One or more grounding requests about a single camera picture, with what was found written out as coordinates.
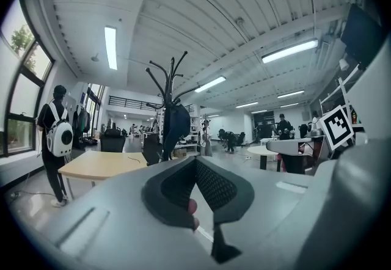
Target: ceiling light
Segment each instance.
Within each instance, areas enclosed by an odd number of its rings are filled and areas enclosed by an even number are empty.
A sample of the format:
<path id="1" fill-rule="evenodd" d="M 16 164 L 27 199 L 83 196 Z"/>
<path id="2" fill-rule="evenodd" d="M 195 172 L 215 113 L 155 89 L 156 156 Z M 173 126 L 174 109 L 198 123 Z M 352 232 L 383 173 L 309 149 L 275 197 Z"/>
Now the ceiling light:
<path id="1" fill-rule="evenodd" d="M 277 97 L 277 98 L 291 97 L 292 95 L 301 94 L 301 93 L 304 93 L 304 90 L 302 90 L 302 91 L 297 91 L 297 92 L 293 92 L 293 93 L 289 93 L 289 94 L 285 94 L 285 95 L 280 95 L 280 96 Z"/>
<path id="2" fill-rule="evenodd" d="M 195 90 L 195 92 L 200 93 L 201 91 L 204 91 L 206 89 L 209 89 L 210 87 L 215 86 L 216 84 L 219 84 L 221 82 L 225 81 L 224 77 L 218 77 L 217 79 L 204 84 L 202 87 L 199 87 L 198 89 Z"/>
<path id="3" fill-rule="evenodd" d="M 313 39 L 311 41 L 307 41 L 298 45 L 293 45 L 287 48 L 280 49 L 271 54 L 267 54 L 262 56 L 263 62 L 266 64 L 268 62 L 272 62 L 276 59 L 283 58 L 285 56 L 289 56 L 292 54 L 296 54 L 298 52 L 306 51 L 307 49 L 316 48 L 318 46 L 318 40 Z"/>
<path id="4" fill-rule="evenodd" d="M 250 104 L 240 105 L 240 106 L 237 106 L 236 108 L 247 107 L 247 106 L 256 105 L 256 104 L 258 104 L 257 101 L 254 103 L 250 103 Z"/>
<path id="5" fill-rule="evenodd" d="M 117 70 L 117 52 L 115 50 L 115 38 L 117 30 L 113 27 L 104 27 L 104 39 L 110 69 Z"/>
<path id="6" fill-rule="evenodd" d="M 263 111 L 253 111 L 251 112 L 251 114 L 259 114 L 260 112 L 265 112 L 265 111 L 268 111 L 267 109 L 263 110 Z"/>
<path id="7" fill-rule="evenodd" d="M 295 104 L 289 104 L 289 105 L 284 105 L 284 106 L 280 106 L 280 108 L 283 108 L 283 107 L 289 107 L 289 106 L 294 106 L 294 105 L 298 105 L 299 103 L 295 103 Z"/>

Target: black mesh part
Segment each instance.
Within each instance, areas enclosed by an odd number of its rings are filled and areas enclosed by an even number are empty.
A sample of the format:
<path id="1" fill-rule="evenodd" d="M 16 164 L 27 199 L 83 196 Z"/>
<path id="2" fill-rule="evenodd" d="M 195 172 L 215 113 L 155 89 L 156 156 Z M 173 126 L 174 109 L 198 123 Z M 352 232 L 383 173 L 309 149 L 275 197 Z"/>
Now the black mesh part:
<path id="1" fill-rule="evenodd" d="M 192 162 L 166 178 L 161 184 L 161 192 L 171 203 L 187 210 L 195 183 L 196 168 Z"/>
<path id="2" fill-rule="evenodd" d="M 212 211 L 228 204 L 236 196 L 236 186 L 201 162 L 196 163 L 197 186 Z"/>
<path id="3" fill-rule="evenodd" d="M 68 145 L 72 141 L 72 132 L 69 130 L 66 130 L 62 135 L 61 135 L 61 141 L 64 145 Z"/>

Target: chair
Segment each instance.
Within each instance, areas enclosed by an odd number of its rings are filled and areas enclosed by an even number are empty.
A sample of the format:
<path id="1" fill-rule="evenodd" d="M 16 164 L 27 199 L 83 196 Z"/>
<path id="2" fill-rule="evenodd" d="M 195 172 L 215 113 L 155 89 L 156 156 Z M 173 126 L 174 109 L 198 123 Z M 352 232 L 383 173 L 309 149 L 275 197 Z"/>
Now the chair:
<path id="1" fill-rule="evenodd" d="M 118 130 L 107 129 L 100 138 L 100 150 L 122 153 L 125 141 L 125 136 L 121 136 Z"/>
<path id="2" fill-rule="evenodd" d="M 159 134 L 150 134 L 144 139 L 142 154 L 147 161 L 147 166 L 157 164 L 163 151 L 163 145 L 159 143 Z"/>

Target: wooden desk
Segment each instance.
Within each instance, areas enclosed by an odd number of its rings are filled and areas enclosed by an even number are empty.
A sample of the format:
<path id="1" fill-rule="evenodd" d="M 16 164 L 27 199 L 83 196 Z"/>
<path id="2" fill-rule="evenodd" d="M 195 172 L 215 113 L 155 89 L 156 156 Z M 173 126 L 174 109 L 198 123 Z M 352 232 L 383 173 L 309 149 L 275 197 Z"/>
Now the wooden desk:
<path id="1" fill-rule="evenodd" d="M 114 175 L 145 168 L 146 166 L 147 161 L 142 153 L 87 151 L 61 167 L 59 173 L 66 177 L 73 199 L 70 178 L 89 180 L 92 182 L 92 186 L 95 186 L 95 181 L 103 181 Z"/>
<path id="2" fill-rule="evenodd" d="M 277 156 L 278 155 L 278 153 L 271 151 L 271 150 L 268 150 L 265 145 L 249 147 L 247 149 L 247 151 L 249 151 L 250 153 L 261 156 L 260 168 L 262 170 L 266 170 L 266 162 L 268 160 L 268 156 Z"/>

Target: window frame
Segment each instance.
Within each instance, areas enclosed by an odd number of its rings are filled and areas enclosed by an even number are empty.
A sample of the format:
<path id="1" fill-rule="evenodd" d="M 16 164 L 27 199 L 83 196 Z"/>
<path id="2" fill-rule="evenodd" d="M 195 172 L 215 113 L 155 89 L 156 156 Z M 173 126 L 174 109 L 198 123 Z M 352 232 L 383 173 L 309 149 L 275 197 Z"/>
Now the window frame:
<path id="1" fill-rule="evenodd" d="M 5 107 L 5 114 L 4 114 L 4 131 L 3 131 L 2 135 L 1 135 L 2 139 L 3 139 L 3 149 L 2 149 L 2 153 L 0 154 L 0 158 L 12 156 L 12 155 L 17 155 L 17 154 L 21 154 L 21 153 L 26 153 L 28 151 L 33 151 L 33 150 L 36 149 L 37 126 L 35 124 L 35 117 L 38 117 L 39 104 L 40 104 L 40 100 L 42 98 L 42 93 L 43 93 L 43 89 L 45 87 L 45 82 L 46 82 L 46 80 L 47 80 L 47 78 L 49 76 L 50 71 L 53 69 L 53 64 L 55 63 L 55 60 L 51 57 L 50 53 L 48 52 L 46 47 L 43 45 L 43 43 L 42 43 L 42 41 L 40 39 L 39 34 L 34 29 L 34 26 L 33 26 L 32 22 L 31 22 L 31 19 L 30 19 L 29 15 L 27 14 L 27 8 L 26 8 L 26 4 L 24 3 L 24 0 L 19 0 L 19 3 L 20 3 L 20 7 L 22 9 L 22 12 L 23 12 L 24 19 L 26 20 L 27 25 L 28 25 L 31 33 L 34 36 L 34 39 L 27 46 L 27 48 L 24 51 L 23 55 L 20 58 L 18 57 L 19 58 L 19 66 L 17 68 L 15 76 L 12 79 L 12 82 L 11 82 L 11 85 L 10 85 L 10 90 L 9 90 L 7 103 L 6 103 L 6 107 Z M 44 74 L 42 79 L 39 79 L 24 64 L 26 59 L 30 58 L 31 54 L 34 52 L 34 50 L 36 49 L 36 47 L 38 45 L 41 47 L 42 51 L 46 54 L 46 56 L 48 57 L 48 59 L 50 61 L 50 63 L 48 64 L 48 69 L 45 72 L 45 74 Z M 10 111 L 11 110 L 13 93 L 15 91 L 15 87 L 16 87 L 16 84 L 18 82 L 19 76 L 25 76 L 28 80 L 30 80 L 32 83 L 34 83 L 35 85 L 37 85 L 39 87 L 37 99 L 35 101 L 33 117 L 25 116 L 23 114 L 11 113 L 11 111 Z M 9 148 L 8 148 L 9 120 L 16 120 L 16 121 L 32 123 L 32 147 L 31 148 L 9 152 Z"/>

